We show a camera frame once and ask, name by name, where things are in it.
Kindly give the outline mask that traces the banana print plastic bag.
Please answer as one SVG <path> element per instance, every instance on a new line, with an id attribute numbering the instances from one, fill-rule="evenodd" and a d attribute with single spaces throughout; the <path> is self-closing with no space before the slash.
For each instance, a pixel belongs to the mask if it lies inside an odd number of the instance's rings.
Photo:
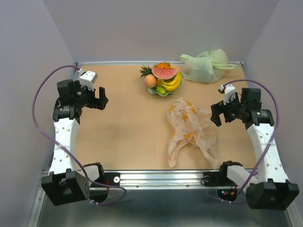
<path id="1" fill-rule="evenodd" d="M 213 169 L 219 169 L 221 161 L 216 153 L 216 125 L 210 120 L 211 112 L 179 98 L 170 107 L 167 119 L 174 132 L 168 143 L 169 167 L 177 163 L 178 152 L 187 144 L 199 148 Z"/>

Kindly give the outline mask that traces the fake banana bunch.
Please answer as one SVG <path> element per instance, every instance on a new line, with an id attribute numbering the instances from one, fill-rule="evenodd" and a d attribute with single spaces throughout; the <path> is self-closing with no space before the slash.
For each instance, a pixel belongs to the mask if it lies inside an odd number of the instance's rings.
<path id="1" fill-rule="evenodd" d="M 168 92 L 177 90 L 181 83 L 181 75 L 177 73 L 171 82 L 165 82 L 163 79 L 157 79 L 157 86 L 163 87 Z"/>

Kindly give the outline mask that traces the fake peach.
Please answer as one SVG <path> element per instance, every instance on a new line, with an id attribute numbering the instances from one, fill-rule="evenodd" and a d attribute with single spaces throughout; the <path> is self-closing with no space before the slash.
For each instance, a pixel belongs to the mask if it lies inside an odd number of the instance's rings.
<path id="1" fill-rule="evenodd" d="M 145 82 L 146 86 L 149 88 L 153 88 L 157 85 L 157 79 L 152 74 L 145 76 L 144 82 Z"/>

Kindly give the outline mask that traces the fake pineapple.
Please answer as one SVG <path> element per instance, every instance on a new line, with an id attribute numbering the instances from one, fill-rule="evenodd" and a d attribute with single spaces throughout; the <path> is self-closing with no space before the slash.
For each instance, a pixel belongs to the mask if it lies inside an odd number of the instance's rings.
<path id="1" fill-rule="evenodd" d="M 151 74 L 158 79 L 171 79 L 177 74 L 177 72 L 177 68 L 173 68 L 168 62 L 165 61 L 157 63 L 152 67 L 142 66 L 140 70 L 141 78 Z"/>

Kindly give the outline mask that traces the fake watermelon slice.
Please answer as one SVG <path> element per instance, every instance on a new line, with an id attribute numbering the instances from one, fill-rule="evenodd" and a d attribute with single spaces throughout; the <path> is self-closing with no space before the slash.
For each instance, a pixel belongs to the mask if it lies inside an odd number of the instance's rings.
<path id="1" fill-rule="evenodd" d="M 161 69 L 161 68 L 156 68 L 153 67 L 151 69 L 152 74 L 158 78 L 158 79 L 171 79 L 173 78 L 177 73 L 178 73 L 178 69 L 177 68 L 172 68 L 172 69 Z"/>

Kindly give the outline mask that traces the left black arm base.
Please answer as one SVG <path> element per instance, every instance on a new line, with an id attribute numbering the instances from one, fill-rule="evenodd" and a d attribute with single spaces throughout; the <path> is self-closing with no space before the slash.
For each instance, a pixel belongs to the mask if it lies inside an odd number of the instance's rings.
<path id="1" fill-rule="evenodd" d="M 88 176 L 91 180 L 106 185 L 120 186 L 121 174 L 119 172 L 104 172 L 103 166 L 97 162 L 84 165 Z M 95 183 L 90 184 L 89 199 L 97 203 L 104 202 L 109 198 L 109 188 L 102 190 L 92 190 L 92 188 L 102 188 Z"/>

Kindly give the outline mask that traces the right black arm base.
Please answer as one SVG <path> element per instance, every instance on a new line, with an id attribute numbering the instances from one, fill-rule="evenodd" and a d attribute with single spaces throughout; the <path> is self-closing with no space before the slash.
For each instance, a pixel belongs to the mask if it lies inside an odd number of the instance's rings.
<path id="1" fill-rule="evenodd" d="M 237 185 L 227 177 L 227 170 L 230 166 L 241 166 L 238 162 L 226 161 L 220 166 L 218 171 L 214 172 L 203 172 L 201 184 L 205 187 L 219 187 L 219 186 L 230 186 L 230 189 L 218 189 L 218 198 L 222 201 L 226 201 L 230 204 L 245 204 L 245 202 L 235 202 L 237 199 Z"/>

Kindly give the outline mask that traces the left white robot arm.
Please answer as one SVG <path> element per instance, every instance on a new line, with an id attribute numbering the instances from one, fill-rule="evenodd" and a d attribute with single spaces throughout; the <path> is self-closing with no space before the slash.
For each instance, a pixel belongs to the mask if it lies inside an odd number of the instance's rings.
<path id="1" fill-rule="evenodd" d="M 95 97 L 93 79 L 63 80 L 57 83 L 59 97 L 53 110 L 55 146 L 49 175 L 42 178 L 41 186 L 53 205 L 87 200 L 89 187 L 107 184 L 100 163 L 85 165 L 77 170 L 76 137 L 84 107 L 103 110 L 108 102 L 105 90 Z"/>

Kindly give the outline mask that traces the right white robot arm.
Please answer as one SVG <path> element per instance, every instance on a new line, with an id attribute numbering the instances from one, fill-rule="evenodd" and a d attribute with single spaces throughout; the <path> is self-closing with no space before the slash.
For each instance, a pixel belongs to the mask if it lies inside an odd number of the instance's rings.
<path id="1" fill-rule="evenodd" d="M 222 184 L 235 183 L 245 193 L 251 209 L 286 210 L 299 194 L 285 173 L 275 143 L 277 121 L 270 110 L 262 109 L 261 90 L 243 88 L 239 96 L 233 85 L 218 90 L 224 99 L 211 106 L 211 121 L 221 126 L 220 114 L 226 122 L 241 120 L 250 136 L 257 161 L 249 173 L 238 162 L 223 162 L 218 172 Z"/>

